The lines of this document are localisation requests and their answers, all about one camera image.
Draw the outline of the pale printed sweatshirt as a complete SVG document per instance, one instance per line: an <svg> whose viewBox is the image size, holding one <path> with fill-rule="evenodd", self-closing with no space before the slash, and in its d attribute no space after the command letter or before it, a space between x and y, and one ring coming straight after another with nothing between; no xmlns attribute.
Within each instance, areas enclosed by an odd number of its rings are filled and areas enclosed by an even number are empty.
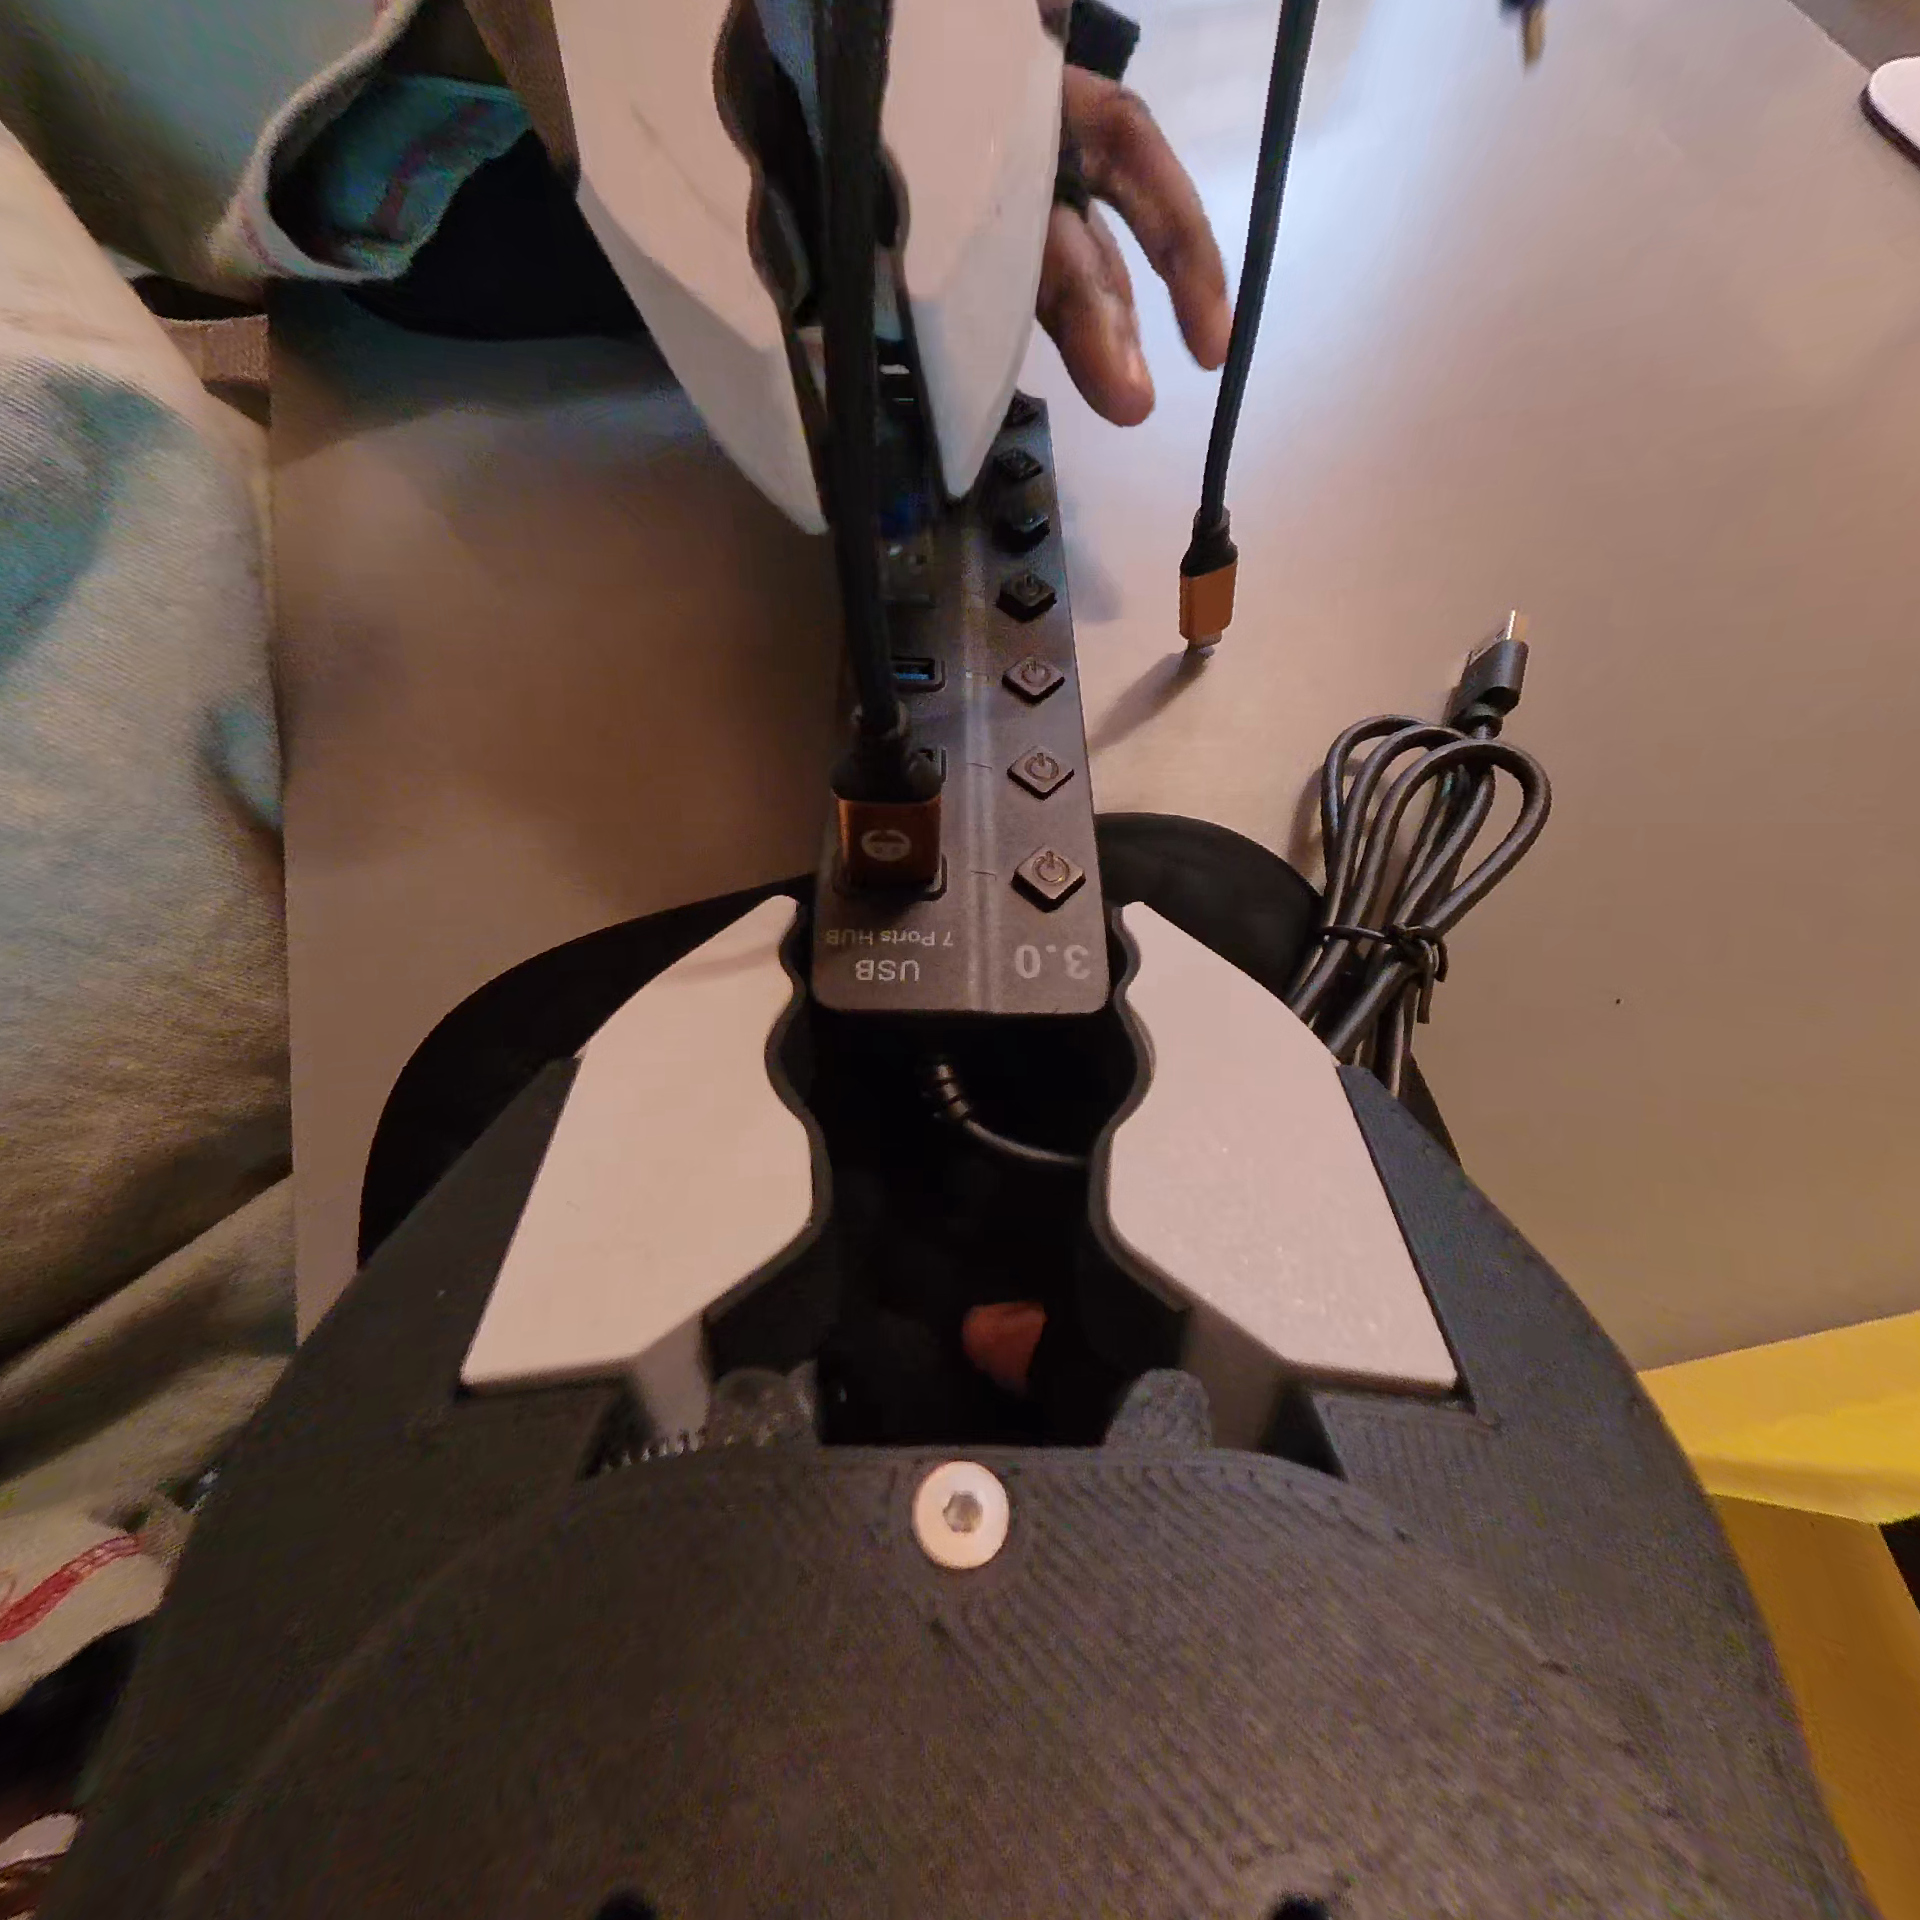
<svg viewBox="0 0 1920 1920"><path fill-rule="evenodd" d="M5 1712L150 1617L295 1346L265 445L110 262L150 132L5 5Z"/></svg>

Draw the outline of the person's left hand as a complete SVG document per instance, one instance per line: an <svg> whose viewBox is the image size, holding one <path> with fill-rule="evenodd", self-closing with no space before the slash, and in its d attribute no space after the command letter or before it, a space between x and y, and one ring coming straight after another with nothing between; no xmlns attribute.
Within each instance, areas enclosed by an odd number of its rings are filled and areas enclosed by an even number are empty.
<svg viewBox="0 0 1920 1920"><path fill-rule="evenodd" d="M1232 341L1226 269L1203 204L1144 101L1083 66L1062 72L1062 139L1085 186L1055 201L1037 290L1037 323L1094 416L1130 427L1151 416L1122 224L1167 296L1183 348L1221 370Z"/></svg>

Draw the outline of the yellow plastic bin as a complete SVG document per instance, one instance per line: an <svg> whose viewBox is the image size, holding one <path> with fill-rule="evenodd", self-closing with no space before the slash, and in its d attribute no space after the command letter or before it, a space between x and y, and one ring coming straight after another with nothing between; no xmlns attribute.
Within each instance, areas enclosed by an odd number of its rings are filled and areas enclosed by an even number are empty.
<svg viewBox="0 0 1920 1920"><path fill-rule="evenodd" d="M1640 1384L1755 1596L1871 1904L1917 1915L1917 1315Z"/></svg>

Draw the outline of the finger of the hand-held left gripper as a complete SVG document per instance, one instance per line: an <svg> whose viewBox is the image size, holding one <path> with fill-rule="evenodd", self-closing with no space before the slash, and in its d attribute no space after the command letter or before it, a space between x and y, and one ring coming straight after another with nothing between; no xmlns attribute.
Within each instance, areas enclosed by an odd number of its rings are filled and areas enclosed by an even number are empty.
<svg viewBox="0 0 1920 1920"><path fill-rule="evenodd" d="M1035 323L1065 30L1035 3L890 5L879 144L898 289L944 493L971 492Z"/></svg>
<svg viewBox="0 0 1920 1920"><path fill-rule="evenodd" d="M713 441L802 532L819 534L787 337L751 256L753 171L717 88L735 5L550 11L592 235Z"/></svg>

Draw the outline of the black usb hub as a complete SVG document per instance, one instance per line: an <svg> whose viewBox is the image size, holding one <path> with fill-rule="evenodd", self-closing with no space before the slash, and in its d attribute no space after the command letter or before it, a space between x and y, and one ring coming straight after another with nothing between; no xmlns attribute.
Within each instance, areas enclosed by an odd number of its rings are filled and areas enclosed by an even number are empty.
<svg viewBox="0 0 1920 1920"><path fill-rule="evenodd" d="M938 778L938 861L899 806L847 869L826 827L811 992L851 1017L1089 1017L1106 922L1073 659L1065 520L1045 401L1017 392L971 492L887 526L885 585L906 745Z"/></svg>

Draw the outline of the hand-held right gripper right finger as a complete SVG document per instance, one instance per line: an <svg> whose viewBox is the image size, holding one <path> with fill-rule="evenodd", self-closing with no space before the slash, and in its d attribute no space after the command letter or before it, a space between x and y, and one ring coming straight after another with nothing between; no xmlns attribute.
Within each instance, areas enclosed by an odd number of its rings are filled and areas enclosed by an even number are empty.
<svg viewBox="0 0 1920 1920"><path fill-rule="evenodd" d="M1214 1437L1256 1449L1291 1388L1445 1401L1455 1357L1333 1053L1144 904L1118 1009L1143 1086L1098 1148L1094 1225L1169 1297Z"/></svg>

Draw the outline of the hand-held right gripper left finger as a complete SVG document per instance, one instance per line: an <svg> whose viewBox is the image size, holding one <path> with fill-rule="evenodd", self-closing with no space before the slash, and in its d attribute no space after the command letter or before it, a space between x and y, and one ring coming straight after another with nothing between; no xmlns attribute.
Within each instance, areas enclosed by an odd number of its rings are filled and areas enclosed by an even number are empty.
<svg viewBox="0 0 1920 1920"><path fill-rule="evenodd" d="M559 1117L462 1364L478 1394L621 1385L657 1442L707 1422L706 1315L811 1232L819 1176L773 1048L797 997L767 896L629 997Z"/></svg>

